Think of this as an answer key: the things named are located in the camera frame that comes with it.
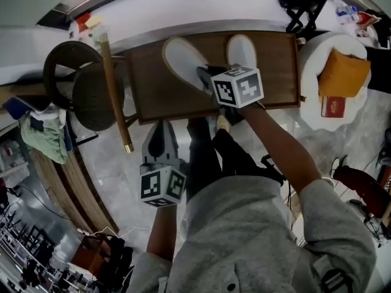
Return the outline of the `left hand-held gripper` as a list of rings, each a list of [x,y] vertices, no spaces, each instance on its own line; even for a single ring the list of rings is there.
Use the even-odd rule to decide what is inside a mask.
[[[181,202],[186,175],[180,171],[178,143],[170,121],[157,121],[142,146],[141,201],[155,208]]]

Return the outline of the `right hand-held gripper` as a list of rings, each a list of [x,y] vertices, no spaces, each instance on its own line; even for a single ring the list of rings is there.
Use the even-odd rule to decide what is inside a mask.
[[[218,105],[240,109],[264,98],[260,70],[239,66],[227,70],[224,67],[197,67],[201,91],[214,95]]]

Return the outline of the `white slipper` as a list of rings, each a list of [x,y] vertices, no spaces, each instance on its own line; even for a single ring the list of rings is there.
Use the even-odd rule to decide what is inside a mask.
[[[252,40],[244,34],[234,35],[227,43],[227,62],[231,67],[257,68],[257,53]]]
[[[162,57],[168,69],[185,84],[212,95],[197,74],[198,67],[207,68],[208,61],[189,41],[181,37],[172,37],[165,41]]]

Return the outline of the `person's black trousers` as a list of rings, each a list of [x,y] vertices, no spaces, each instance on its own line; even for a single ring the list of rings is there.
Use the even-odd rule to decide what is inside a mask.
[[[224,129],[214,137],[206,118],[192,118],[188,121],[191,137],[188,178],[186,180],[186,201],[211,183],[227,176],[266,176],[264,168],[256,165],[250,154],[236,143]]]

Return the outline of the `person's right shoe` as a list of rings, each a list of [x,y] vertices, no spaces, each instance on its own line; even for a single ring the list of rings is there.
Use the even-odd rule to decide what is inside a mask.
[[[223,115],[219,115],[216,121],[216,131],[225,130],[230,132],[230,127],[229,121]]]

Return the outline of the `curved wooden platform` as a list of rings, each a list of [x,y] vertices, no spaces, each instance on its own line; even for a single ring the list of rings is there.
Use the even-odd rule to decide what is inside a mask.
[[[68,153],[65,164],[54,162],[36,149],[31,149],[29,154],[50,199],[75,227],[88,233],[104,231],[114,235],[119,232],[77,148]]]

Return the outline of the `black waist device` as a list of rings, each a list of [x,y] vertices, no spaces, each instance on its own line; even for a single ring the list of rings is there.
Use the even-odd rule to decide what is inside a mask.
[[[287,180],[286,177],[280,172],[280,170],[274,164],[271,156],[269,154],[265,155],[261,159],[261,163],[265,166],[266,172],[271,177],[271,179],[277,181],[281,186]]]

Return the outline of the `green cloth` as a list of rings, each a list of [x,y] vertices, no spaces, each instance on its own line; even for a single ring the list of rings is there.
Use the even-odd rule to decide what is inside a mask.
[[[37,120],[30,114],[25,114],[19,122],[22,139],[27,145],[39,150],[58,164],[66,163],[64,126],[60,126],[58,117]]]

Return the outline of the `small yellow block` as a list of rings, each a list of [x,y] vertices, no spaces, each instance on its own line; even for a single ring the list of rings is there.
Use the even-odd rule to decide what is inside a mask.
[[[98,25],[101,24],[102,22],[102,17],[101,16],[91,16],[86,22],[85,25],[89,28],[92,29],[94,27],[97,27]]]

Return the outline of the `orange cushion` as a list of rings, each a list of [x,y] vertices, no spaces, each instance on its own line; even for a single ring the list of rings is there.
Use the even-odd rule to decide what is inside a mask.
[[[370,61],[347,56],[332,49],[318,77],[319,96],[354,98],[370,72]]]

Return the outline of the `cardboard box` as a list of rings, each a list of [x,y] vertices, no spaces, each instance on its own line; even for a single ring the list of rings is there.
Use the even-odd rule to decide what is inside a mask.
[[[0,85],[0,111],[3,109],[2,105],[10,98],[43,95],[46,95],[46,90],[42,83]]]

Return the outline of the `clear water jug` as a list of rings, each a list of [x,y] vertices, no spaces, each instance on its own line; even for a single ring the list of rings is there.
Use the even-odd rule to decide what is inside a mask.
[[[0,143],[0,157],[7,168],[25,162],[20,146],[15,140],[9,139]]]

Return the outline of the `blue chair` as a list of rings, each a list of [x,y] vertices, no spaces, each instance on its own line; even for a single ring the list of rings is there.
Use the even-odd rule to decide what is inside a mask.
[[[33,96],[12,97],[2,105],[2,108],[5,109],[15,120],[19,120],[28,111],[34,111],[37,114],[43,114],[45,112],[48,112],[48,108],[51,103],[47,97],[36,96],[36,98],[38,98],[38,101],[31,104],[32,98]],[[92,137],[77,142],[77,136],[72,130],[71,122],[67,115],[67,111],[65,111],[65,119],[66,122],[64,124],[64,140],[67,151],[71,151],[73,147],[78,147],[98,138],[98,134],[95,134]]]

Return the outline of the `clear water bottle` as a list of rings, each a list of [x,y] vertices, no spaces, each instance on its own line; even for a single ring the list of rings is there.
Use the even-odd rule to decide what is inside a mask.
[[[358,23],[360,21],[360,16],[358,12],[358,8],[354,5],[345,5],[337,7],[337,20],[340,24]]]

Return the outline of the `red packet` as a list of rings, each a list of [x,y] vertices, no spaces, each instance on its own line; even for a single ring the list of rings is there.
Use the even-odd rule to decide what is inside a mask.
[[[361,28],[365,28],[381,21],[380,17],[362,11],[357,12],[357,16],[358,21],[356,24]]]

